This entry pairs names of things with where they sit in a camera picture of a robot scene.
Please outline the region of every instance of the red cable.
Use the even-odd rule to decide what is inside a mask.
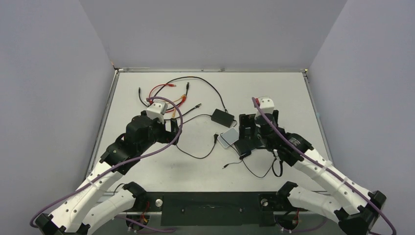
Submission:
[[[148,208],[150,208],[150,202],[147,201],[147,206],[145,207],[145,210],[143,211],[143,213],[141,214],[141,218],[144,220],[144,213],[147,212]]]
[[[297,214],[296,214],[296,216],[294,216],[294,218],[293,218],[293,220],[295,220],[297,217],[298,217],[298,214],[300,213],[300,210],[299,209],[297,209]]]
[[[180,103],[178,103],[177,104],[177,107],[180,107],[184,102],[186,101],[186,96],[185,95],[183,95],[182,96],[182,100],[180,101]],[[169,110],[169,111],[167,111],[166,113],[171,113],[171,112],[173,112],[174,111],[174,109],[172,109],[172,110]]]
[[[154,91],[154,89],[157,88],[157,87],[160,87],[160,86],[175,87],[176,85],[171,84],[171,83],[157,85],[157,86],[153,87],[153,89],[151,89],[150,93],[148,94],[148,97],[150,98],[151,97],[151,93]]]

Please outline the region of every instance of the white wall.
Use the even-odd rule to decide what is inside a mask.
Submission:
[[[348,0],[309,70],[336,166],[415,234],[415,1]],[[390,234],[379,221],[375,232]]]
[[[116,67],[311,65],[346,0],[81,0]]]
[[[113,75],[78,1],[2,1],[2,235],[40,234],[31,216],[79,185]]]

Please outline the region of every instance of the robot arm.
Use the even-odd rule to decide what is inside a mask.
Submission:
[[[163,114],[167,109],[164,102],[154,102],[127,125],[126,132],[108,146],[101,160],[79,186],[90,185],[85,190],[68,198],[49,215],[42,214],[36,224],[45,235],[86,235],[114,218],[115,215],[141,203],[145,190],[134,182],[124,185],[115,196],[94,207],[98,199],[111,185],[121,179],[138,161],[124,164],[109,172],[99,181],[92,182],[114,165],[141,156],[156,142],[168,143],[178,132],[175,119],[171,120],[171,131],[165,129]]]
[[[338,222],[341,229],[348,235],[367,234],[379,214],[364,198],[346,184],[353,185],[356,190],[380,209],[386,201],[386,196],[379,191],[371,192],[351,181],[336,169],[331,161],[324,159],[311,143],[303,137],[295,133],[286,133],[283,128],[278,127],[278,111],[274,111],[274,103],[269,97],[261,97],[255,101],[265,117],[271,121],[272,125],[291,145],[311,160],[320,163],[321,166],[304,158],[283,141],[263,115],[258,112],[255,115],[254,123],[257,136],[265,148],[276,153],[281,161],[308,175],[331,194],[330,197],[324,196],[303,189],[292,182],[287,182],[277,193],[280,199],[287,200],[293,207],[304,208]]]

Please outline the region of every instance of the black power supply box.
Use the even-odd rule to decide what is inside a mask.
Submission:
[[[213,112],[212,117],[210,119],[225,127],[231,127],[234,118],[234,115],[230,115],[222,110],[216,109],[215,112]]]

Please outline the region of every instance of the table surface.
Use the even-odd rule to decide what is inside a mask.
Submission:
[[[252,96],[269,96],[279,110],[279,125],[288,132],[303,136],[328,159],[308,89],[300,72],[121,72],[101,139],[97,141],[99,147],[95,163],[107,146],[125,132],[131,118],[145,110],[138,99],[138,88],[141,87],[141,95],[145,98],[155,85],[182,76],[199,76],[209,81],[221,93],[226,108],[236,120],[239,114],[256,113]],[[185,92],[187,82],[190,82],[190,89],[181,111],[184,113],[199,103],[202,106],[185,116],[185,121],[198,114],[212,114],[216,108],[222,109],[216,92],[199,79],[175,82],[177,87],[166,87],[159,95],[176,100]],[[178,146],[201,157],[212,148],[213,135],[227,130],[227,127],[212,122],[209,117],[198,117],[183,126]],[[162,144],[157,143],[146,153],[161,147]],[[185,155],[172,146],[162,153],[141,160],[108,191],[114,191],[120,183],[131,181],[152,192],[277,191],[286,181],[295,182],[309,190],[324,191],[305,174],[287,164],[284,164],[281,178],[276,178],[270,171],[266,177],[258,179],[242,163],[223,169],[225,164],[238,161],[238,155],[233,149],[224,149],[219,143],[212,154],[202,160]],[[260,176],[269,169],[272,161],[272,154],[266,150],[255,150],[245,159],[250,170]],[[278,163],[275,164],[275,169],[279,171]]]

